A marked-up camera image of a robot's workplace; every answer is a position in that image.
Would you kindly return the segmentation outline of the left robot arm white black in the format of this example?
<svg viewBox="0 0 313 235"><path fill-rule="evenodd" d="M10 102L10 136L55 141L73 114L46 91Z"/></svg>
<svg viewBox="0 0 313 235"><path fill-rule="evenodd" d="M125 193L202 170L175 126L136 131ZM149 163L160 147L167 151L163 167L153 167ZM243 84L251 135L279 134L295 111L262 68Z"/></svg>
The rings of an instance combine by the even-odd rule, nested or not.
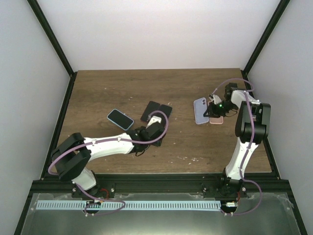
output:
<svg viewBox="0 0 313 235"><path fill-rule="evenodd" d="M74 133L52 151L48 173L63 182L72 181L90 198L100 197L100 185L87 163L116 154L143 153L149 146L160 146L168 124L156 121L113 137L84 138Z"/></svg>

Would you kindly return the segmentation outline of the left black frame post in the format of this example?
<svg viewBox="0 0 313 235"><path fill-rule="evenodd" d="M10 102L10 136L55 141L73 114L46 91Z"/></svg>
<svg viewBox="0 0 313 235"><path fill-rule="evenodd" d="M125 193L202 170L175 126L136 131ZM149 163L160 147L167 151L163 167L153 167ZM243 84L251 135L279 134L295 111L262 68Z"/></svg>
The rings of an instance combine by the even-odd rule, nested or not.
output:
<svg viewBox="0 0 313 235"><path fill-rule="evenodd" d="M51 45L53 46L55 52L57 53L61 63L63 64L65 70L70 77L74 76L74 71L61 47L57 37L55 36L43 10L41 9L37 0L27 0L29 6L31 7L33 13L35 14L38 22L40 23L42 29L44 30L46 36L48 37Z"/></svg>

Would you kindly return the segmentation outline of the black frame post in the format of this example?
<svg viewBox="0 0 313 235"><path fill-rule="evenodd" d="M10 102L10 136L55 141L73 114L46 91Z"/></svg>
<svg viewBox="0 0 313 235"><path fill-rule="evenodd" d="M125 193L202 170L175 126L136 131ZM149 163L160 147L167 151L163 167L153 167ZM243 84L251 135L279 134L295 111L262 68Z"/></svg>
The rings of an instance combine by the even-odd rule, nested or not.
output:
<svg viewBox="0 0 313 235"><path fill-rule="evenodd" d="M268 39L270 38L272 32L276 28L278 22L280 21L282 15L284 14L290 0L280 0L274 13L272 14L265 30L263 31L255 49L253 50L246 66L241 70L243 76L248 76L249 72L253 68L255 62L257 61L259 55L261 54L263 48L265 47Z"/></svg>
<svg viewBox="0 0 313 235"><path fill-rule="evenodd" d="M48 37L51 45L53 46L55 52L57 53L61 63L63 64L65 70L70 77L74 76L74 71L61 47L57 37L55 36L43 10L41 9L37 0L27 0L29 6L31 7L33 13L35 14L38 22L40 23L42 29L44 30L46 36Z"/></svg>

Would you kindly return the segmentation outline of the pink phone case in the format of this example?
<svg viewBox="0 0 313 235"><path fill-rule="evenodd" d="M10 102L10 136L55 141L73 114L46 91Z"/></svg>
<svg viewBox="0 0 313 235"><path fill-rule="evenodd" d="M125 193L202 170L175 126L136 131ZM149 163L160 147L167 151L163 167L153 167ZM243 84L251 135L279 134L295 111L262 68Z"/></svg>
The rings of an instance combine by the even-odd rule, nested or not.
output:
<svg viewBox="0 0 313 235"><path fill-rule="evenodd" d="M214 124L214 125L222 125L223 123L224 123L224 118L222 117L222 116L220 116L220 117L217 117L216 115L212 115L211 114L211 108L210 108L210 105L212 104L212 102L211 101L209 101L208 103L207 103L207 105L208 105L208 111L207 111L207 113L208 113L208 115L209 115L209 123L210 124Z"/></svg>

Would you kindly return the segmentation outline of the clear acrylic sheet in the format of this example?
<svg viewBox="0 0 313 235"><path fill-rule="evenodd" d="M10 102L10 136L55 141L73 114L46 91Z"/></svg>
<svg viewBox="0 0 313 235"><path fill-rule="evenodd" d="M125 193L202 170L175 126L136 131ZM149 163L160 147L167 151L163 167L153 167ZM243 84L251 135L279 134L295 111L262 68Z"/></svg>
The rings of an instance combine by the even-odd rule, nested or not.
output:
<svg viewBox="0 0 313 235"><path fill-rule="evenodd" d="M190 194L130 194L125 201L209 201ZM285 194L250 193L238 215L219 211L36 210L39 200L80 200L69 194L35 194L23 235L298 235L293 204Z"/></svg>

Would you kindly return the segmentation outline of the blue phone black screen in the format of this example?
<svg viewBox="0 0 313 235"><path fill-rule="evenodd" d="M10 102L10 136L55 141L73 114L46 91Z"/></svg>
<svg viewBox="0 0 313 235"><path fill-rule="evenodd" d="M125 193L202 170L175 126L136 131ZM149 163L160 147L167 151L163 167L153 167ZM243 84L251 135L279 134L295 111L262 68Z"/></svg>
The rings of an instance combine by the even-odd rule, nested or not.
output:
<svg viewBox="0 0 313 235"><path fill-rule="evenodd" d="M171 106L161 104L159 106L158 110L163 112L169 118L173 108Z"/></svg>

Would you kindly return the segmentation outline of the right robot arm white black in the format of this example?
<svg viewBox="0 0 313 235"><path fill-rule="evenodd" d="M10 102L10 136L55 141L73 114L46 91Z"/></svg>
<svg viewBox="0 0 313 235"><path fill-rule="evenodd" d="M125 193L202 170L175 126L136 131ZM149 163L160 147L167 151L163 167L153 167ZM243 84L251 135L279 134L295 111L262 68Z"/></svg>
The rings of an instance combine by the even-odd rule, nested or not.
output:
<svg viewBox="0 0 313 235"><path fill-rule="evenodd" d="M250 95L250 91L239 89L237 83L228 83L224 90L224 100L217 95L209 96L203 116L225 117L229 111L238 112L235 125L236 147L229 164L223 171L217 191L222 197L229 197L241 190L245 181L247 164L263 139L269 134L271 105L262 103Z"/></svg>

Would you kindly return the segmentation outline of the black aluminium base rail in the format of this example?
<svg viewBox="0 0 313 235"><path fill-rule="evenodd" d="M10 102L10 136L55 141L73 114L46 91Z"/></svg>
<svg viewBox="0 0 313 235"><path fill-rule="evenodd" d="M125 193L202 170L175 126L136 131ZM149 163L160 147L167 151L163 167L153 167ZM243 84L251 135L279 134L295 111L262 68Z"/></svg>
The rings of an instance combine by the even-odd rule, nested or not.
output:
<svg viewBox="0 0 313 235"><path fill-rule="evenodd" d="M250 173L245 182L233 183L220 173L213 174L97 174L100 188L116 194L201 193L205 198L234 198L253 192L291 194L288 180L273 173Z"/></svg>

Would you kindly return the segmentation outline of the right black frame post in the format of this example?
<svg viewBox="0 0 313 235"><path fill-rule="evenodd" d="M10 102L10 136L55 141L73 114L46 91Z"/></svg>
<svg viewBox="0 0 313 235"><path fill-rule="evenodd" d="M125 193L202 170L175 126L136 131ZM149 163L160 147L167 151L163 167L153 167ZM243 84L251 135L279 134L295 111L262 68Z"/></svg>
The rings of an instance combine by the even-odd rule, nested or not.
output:
<svg viewBox="0 0 313 235"><path fill-rule="evenodd" d="M274 13L272 14L265 30L263 31L255 49L253 50L246 66L241 70L243 76L248 76L249 72L253 68L255 62L257 61L259 55L261 54L263 48L265 47L268 39L270 38L272 32L276 28L278 22L280 21L282 15L284 14L290 0L280 0Z"/></svg>

